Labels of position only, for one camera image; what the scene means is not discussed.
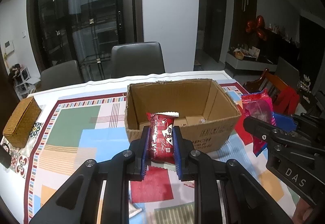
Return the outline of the person's right hand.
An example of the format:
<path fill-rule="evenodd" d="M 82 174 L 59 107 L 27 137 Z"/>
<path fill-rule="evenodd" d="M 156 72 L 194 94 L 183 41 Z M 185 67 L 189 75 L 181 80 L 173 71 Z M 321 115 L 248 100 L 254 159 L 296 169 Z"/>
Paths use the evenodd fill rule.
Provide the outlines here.
<path fill-rule="evenodd" d="M 296 205 L 296 209 L 294 215 L 292 217 L 292 221 L 294 224 L 302 224 L 306 221 L 306 219 L 311 214 L 313 208 L 309 206 L 307 202 L 305 202 L 302 198 L 299 199 Z"/>

